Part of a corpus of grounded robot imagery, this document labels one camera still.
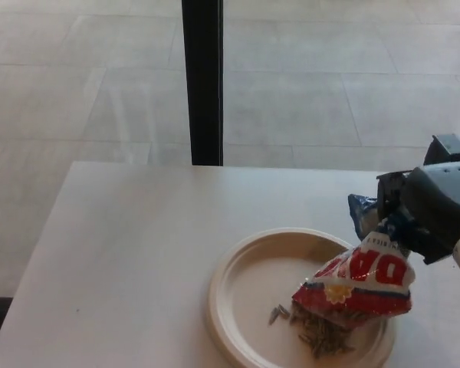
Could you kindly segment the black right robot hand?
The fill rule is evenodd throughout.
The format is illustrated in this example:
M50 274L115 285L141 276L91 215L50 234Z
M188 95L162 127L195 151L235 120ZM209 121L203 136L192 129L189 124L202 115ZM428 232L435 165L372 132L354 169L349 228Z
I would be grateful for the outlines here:
M451 256L460 239L460 138L434 135L421 166L377 179L379 217L405 209L412 218L402 244L427 265Z

